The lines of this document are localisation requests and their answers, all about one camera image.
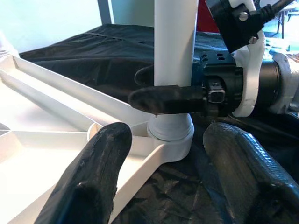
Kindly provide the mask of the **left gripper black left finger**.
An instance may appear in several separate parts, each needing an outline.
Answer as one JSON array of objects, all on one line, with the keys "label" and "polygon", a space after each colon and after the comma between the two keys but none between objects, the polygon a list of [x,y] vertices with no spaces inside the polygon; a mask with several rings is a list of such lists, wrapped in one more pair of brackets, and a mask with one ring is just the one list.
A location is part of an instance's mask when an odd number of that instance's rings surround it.
[{"label": "left gripper black left finger", "polygon": [[108,223],[119,172],[131,145],[127,124],[101,128],[66,168],[35,223]]}]

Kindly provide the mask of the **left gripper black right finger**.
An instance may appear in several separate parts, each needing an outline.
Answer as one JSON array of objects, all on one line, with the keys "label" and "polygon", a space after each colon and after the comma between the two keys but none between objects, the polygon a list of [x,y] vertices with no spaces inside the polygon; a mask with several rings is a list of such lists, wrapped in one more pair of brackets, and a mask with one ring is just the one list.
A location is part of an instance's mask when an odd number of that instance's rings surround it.
[{"label": "left gripper black right finger", "polygon": [[299,185],[250,133],[211,123],[203,145],[238,224],[297,224]]}]

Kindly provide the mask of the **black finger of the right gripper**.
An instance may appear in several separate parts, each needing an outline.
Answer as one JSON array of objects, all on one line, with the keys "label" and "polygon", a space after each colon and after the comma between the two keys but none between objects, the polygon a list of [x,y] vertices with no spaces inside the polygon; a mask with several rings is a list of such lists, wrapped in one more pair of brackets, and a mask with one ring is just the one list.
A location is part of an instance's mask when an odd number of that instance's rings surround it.
[{"label": "black finger of the right gripper", "polygon": [[143,67],[135,73],[135,83],[139,86],[154,85],[154,65]]},{"label": "black finger of the right gripper", "polygon": [[128,103],[137,110],[155,115],[207,111],[207,101],[200,86],[141,88],[128,96]]}]

